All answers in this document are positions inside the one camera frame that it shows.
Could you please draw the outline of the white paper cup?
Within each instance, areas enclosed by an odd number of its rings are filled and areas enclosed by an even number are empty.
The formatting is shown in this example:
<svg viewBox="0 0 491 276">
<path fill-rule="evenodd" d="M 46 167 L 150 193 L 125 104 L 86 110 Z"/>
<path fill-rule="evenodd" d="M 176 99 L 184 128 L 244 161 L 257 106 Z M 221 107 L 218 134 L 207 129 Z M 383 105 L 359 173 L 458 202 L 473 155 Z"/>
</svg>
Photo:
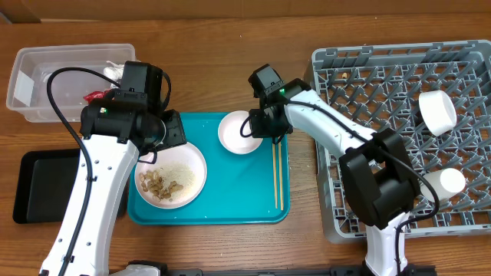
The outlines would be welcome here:
<svg viewBox="0 0 491 276">
<path fill-rule="evenodd" d="M 457 169 L 447 168 L 423 176 L 435 190 L 439 202 L 448 201 L 466 187 L 465 176 Z"/>
</svg>

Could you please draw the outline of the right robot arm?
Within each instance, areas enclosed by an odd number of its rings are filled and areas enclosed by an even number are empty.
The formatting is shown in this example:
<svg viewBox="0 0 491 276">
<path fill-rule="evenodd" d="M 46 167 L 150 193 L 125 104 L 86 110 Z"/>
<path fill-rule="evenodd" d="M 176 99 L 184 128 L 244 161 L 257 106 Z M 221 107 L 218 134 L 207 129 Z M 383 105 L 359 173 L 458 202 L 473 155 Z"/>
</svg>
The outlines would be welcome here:
<svg viewBox="0 0 491 276">
<path fill-rule="evenodd" d="M 398 227 L 409 219 L 420 184 L 401 135 L 348 119 L 303 80 L 286 83 L 268 64 L 253 71 L 249 83 L 259 100 L 246 119 L 250 136 L 278 144 L 299 129 L 327 149 L 338 161 L 349 207 L 366 226 L 365 271 L 409 275 Z"/>
</svg>

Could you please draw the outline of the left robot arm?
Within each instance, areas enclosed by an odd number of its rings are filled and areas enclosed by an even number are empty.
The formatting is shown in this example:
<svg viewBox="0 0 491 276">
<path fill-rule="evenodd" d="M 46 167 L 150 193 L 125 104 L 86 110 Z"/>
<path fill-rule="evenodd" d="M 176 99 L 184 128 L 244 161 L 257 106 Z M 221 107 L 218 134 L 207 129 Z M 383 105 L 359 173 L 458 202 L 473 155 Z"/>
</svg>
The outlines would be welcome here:
<svg viewBox="0 0 491 276">
<path fill-rule="evenodd" d="M 66 72 L 60 68 L 47 80 L 47 97 L 60 121 L 80 147 L 77 175 L 61 228 L 41 275 L 107 275 L 112 234 L 123 191 L 142 155 L 157 154 L 184 144 L 170 128 L 175 110 L 167 108 L 161 87 L 170 78 L 152 64 L 128 61 L 122 78 L 102 98 L 81 111 L 75 131 L 55 103 L 52 83 Z"/>
</svg>

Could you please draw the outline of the wooden chopstick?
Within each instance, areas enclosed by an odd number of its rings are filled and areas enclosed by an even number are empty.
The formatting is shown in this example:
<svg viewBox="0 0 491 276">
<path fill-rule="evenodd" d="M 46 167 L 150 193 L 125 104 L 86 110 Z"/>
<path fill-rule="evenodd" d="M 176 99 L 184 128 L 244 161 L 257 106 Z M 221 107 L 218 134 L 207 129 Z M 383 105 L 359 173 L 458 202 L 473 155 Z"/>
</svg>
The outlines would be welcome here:
<svg viewBox="0 0 491 276">
<path fill-rule="evenodd" d="M 278 174 L 279 174 L 279 197 L 280 197 L 280 209 L 284 210 L 284 198 L 283 198 L 283 171 L 282 171 L 282 144 L 278 142 Z"/>
<path fill-rule="evenodd" d="M 275 208 L 278 208 L 278 194 L 277 194 L 277 169 L 276 169 L 276 147 L 275 144 L 272 143 L 272 163 L 273 163 L 273 188 L 274 188 L 274 199 L 275 199 Z"/>
</svg>

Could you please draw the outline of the red snack wrapper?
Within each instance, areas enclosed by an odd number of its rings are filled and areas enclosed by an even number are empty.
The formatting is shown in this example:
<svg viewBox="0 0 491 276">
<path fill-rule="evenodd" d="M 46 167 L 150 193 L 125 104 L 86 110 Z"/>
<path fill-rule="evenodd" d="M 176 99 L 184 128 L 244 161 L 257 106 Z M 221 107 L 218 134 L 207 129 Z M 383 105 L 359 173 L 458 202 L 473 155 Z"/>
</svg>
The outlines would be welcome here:
<svg viewBox="0 0 491 276">
<path fill-rule="evenodd" d="M 86 96 L 84 96 L 84 100 L 90 103 L 96 99 L 106 99 L 112 100 L 114 98 L 115 91 L 113 89 L 105 90 L 105 91 L 94 91 Z"/>
</svg>

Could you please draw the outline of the pale green bowl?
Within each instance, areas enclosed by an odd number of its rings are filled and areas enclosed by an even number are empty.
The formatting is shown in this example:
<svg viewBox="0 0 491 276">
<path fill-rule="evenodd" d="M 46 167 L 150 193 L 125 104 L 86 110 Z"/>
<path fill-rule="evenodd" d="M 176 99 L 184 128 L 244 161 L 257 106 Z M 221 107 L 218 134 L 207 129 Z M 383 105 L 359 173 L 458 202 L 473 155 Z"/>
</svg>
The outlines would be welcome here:
<svg viewBox="0 0 491 276">
<path fill-rule="evenodd" d="M 418 100 L 423 121 L 434 136 L 448 132 L 456 126 L 456 109 L 444 91 L 423 92 Z"/>
</svg>

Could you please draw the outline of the white tissue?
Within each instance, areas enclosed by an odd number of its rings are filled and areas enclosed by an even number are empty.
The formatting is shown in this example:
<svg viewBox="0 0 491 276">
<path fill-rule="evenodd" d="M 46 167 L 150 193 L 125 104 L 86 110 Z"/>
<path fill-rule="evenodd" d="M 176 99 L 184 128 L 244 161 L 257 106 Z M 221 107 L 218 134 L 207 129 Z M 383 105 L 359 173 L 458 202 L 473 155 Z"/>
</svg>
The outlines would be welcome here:
<svg viewBox="0 0 491 276">
<path fill-rule="evenodd" d="M 103 70 L 104 76 L 110 78 L 113 81 L 116 81 L 119 84 L 123 77 L 124 65 L 116 64 L 112 61 L 107 61 L 107 63 L 108 66 L 105 67 Z"/>
</svg>

